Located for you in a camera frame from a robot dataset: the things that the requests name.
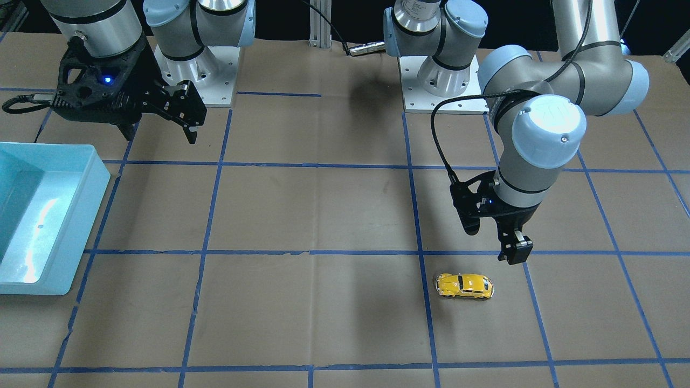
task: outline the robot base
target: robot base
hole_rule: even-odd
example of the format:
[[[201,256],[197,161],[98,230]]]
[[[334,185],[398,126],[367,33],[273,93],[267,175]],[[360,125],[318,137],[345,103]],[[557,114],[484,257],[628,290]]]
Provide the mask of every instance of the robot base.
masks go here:
[[[405,102],[405,112],[431,113],[436,104],[450,97],[438,97],[424,90],[417,80],[417,73],[424,63],[426,56],[400,57],[400,81],[402,83],[402,96]],[[477,57],[472,58],[470,65],[470,82],[467,89],[460,96],[480,95],[482,91],[477,80],[479,62]],[[483,99],[471,99],[459,103],[446,104],[438,110],[438,113],[451,113],[458,115],[483,115],[488,112],[486,101]]]
[[[239,68],[240,48],[238,47],[208,47],[217,59],[220,68],[218,74],[207,79],[200,79],[194,84],[204,101],[204,105],[213,108],[230,108],[236,91],[237,69]],[[169,77],[168,60],[161,49],[156,47],[156,61],[161,68],[161,74],[169,84],[175,85],[181,79]]]

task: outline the light blue plastic bin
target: light blue plastic bin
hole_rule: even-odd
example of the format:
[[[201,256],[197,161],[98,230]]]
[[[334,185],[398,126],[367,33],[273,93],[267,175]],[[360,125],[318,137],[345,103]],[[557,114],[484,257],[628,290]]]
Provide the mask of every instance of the light blue plastic bin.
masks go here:
[[[93,146],[0,142],[0,293],[70,290],[109,179]]]

